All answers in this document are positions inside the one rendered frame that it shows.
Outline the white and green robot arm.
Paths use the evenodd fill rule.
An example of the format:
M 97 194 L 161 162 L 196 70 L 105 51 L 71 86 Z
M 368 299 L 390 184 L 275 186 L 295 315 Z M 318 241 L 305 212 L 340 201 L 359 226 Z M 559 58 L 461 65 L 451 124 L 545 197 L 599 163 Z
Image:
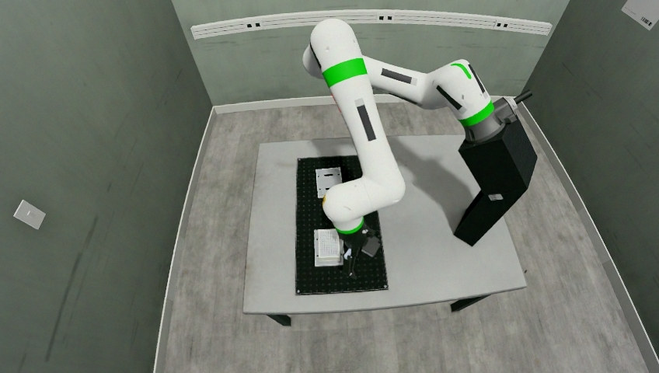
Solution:
M 345 242 L 356 242 L 366 233 L 362 215 L 397 204 L 405 193 L 372 89 L 425 110 L 448 106 L 462 124 L 470 144 L 486 141 L 505 124 L 516 121 L 517 104 L 532 96 L 527 90 L 513 99 L 502 97 L 492 103 L 466 60 L 453 61 L 425 74 L 362 56 L 354 31 L 340 19 L 319 23 L 303 55 L 305 70 L 315 78 L 325 79 L 350 132 L 363 172 L 360 179 L 332 186 L 323 198 L 323 210 Z

